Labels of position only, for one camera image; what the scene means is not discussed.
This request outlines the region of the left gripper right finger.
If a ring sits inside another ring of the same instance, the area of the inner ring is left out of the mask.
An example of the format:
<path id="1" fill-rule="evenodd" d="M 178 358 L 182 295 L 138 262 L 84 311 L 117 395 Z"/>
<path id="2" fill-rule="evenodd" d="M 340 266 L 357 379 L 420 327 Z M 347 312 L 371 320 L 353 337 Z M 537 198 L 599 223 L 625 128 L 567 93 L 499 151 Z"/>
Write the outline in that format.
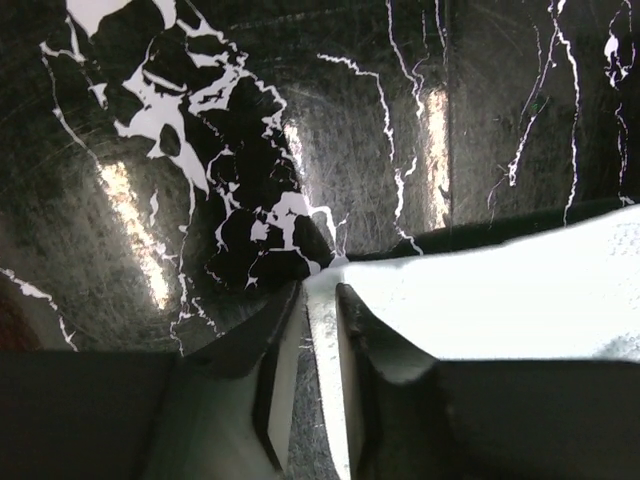
<path id="1" fill-rule="evenodd" d="M 439 360 L 335 291 L 354 479 L 635 479 L 639 367 Z"/>

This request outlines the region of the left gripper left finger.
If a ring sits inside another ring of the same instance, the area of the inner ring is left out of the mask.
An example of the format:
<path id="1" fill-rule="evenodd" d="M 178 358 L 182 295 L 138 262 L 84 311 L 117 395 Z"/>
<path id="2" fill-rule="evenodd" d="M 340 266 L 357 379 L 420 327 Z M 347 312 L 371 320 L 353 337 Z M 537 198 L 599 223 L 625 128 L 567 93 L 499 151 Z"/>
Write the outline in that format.
<path id="1" fill-rule="evenodd" d="M 301 286 L 189 355 L 3 351 L 5 479 L 280 479 Z"/>

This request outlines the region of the white towel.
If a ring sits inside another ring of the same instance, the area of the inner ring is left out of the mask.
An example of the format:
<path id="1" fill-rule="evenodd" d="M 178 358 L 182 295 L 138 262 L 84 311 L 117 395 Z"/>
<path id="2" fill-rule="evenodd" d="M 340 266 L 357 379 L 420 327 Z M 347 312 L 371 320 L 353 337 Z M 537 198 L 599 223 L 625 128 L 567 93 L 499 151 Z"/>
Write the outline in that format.
<path id="1" fill-rule="evenodd" d="M 304 289 L 340 478 L 350 467 L 338 360 L 340 283 L 442 359 L 639 358 L 637 206 L 499 246 L 324 270 Z"/>

